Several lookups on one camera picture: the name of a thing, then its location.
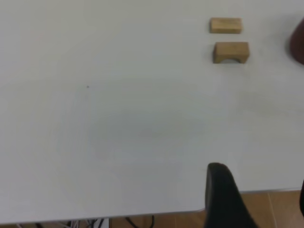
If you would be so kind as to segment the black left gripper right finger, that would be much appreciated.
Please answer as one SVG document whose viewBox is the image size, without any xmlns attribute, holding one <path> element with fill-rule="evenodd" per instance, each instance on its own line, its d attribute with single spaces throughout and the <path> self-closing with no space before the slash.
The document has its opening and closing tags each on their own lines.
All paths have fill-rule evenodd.
<svg viewBox="0 0 304 228">
<path fill-rule="evenodd" d="M 304 217 L 304 181 L 302 183 L 302 188 L 300 191 L 299 207 L 300 207 L 301 214 Z"/>
</svg>

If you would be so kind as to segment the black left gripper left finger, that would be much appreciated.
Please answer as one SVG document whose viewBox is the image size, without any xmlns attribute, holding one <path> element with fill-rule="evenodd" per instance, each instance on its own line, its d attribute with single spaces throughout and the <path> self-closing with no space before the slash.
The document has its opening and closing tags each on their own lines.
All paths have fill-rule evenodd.
<svg viewBox="0 0 304 228">
<path fill-rule="evenodd" d="M 205 211 L 205 228 L 258 227 L 242 200 L 231 171 L 221 163 L 208 165 Z"/>
</svg>

